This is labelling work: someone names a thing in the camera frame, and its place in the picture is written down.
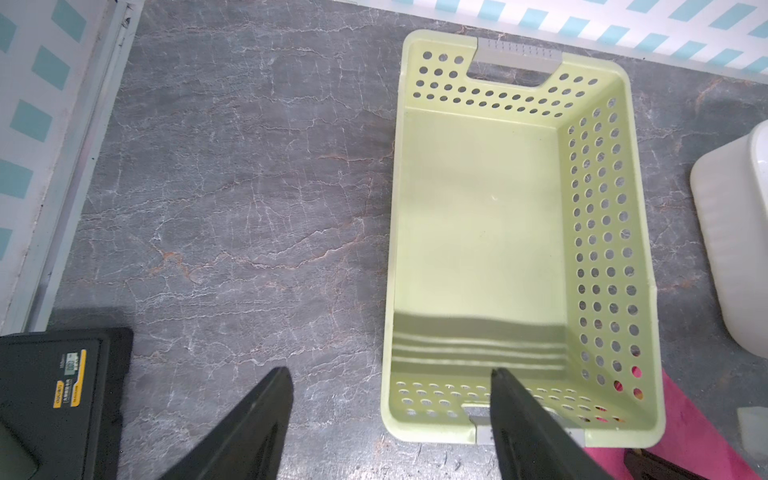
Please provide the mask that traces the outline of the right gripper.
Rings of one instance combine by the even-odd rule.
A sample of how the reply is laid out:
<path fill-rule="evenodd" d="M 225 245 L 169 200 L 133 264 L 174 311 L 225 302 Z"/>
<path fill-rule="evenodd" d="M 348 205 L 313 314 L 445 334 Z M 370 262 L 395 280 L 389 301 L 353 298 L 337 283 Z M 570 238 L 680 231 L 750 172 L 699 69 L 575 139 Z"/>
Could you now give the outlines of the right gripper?
<path fill-rule="evenodd" d="M 706 477 L 642 449 L 626 450 L 624 465 L 634 480 L 706 480 Z"/>

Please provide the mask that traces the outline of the green perforated plastic basket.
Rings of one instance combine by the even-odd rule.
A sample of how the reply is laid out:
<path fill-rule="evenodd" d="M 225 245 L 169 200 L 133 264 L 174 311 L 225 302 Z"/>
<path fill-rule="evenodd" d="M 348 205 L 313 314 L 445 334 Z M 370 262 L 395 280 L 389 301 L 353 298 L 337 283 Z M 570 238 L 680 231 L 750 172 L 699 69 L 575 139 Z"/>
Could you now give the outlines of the green perforated plastic basket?
<path fill-rule="evenodd" d="M 630 81 L 617 64 L 430 30 L 398 86 L 381 417 L 483 444 L 507 369 L 576 442 L 666 415 Z"/>

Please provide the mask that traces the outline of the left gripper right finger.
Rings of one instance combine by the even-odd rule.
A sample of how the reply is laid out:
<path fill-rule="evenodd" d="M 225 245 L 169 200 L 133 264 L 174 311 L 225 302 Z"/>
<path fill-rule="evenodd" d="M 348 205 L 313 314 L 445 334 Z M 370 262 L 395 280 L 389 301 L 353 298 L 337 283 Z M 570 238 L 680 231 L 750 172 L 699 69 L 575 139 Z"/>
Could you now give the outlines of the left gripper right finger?
<path fill-rule="evenodd" d="M 504 368 L 491 373 L 490 418 L 503 479 L 608 479 Z"/>

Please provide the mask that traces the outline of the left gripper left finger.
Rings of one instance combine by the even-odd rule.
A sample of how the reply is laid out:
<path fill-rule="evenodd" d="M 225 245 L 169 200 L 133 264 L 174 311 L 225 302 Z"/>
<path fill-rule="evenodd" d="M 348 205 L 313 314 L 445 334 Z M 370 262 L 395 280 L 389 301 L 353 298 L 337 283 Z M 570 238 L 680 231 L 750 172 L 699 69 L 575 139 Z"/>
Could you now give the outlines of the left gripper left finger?
<path fill-rule="evenodd" d="M 293 405 L 286 367 L 272 369 L 164 479 L 275 479 Z"/>

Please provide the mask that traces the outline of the pink paper napkin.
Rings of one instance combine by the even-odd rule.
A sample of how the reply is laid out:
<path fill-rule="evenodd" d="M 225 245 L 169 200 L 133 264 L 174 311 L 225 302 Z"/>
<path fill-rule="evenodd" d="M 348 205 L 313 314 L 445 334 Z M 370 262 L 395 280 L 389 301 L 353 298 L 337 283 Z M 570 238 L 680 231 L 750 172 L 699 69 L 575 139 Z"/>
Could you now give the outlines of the pink paper napkin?
<path fill-rule="evenodd" d="M 668 375 L 663 385 L 666 430 L 652 454 L 708 479 L 759 477 Z"/>

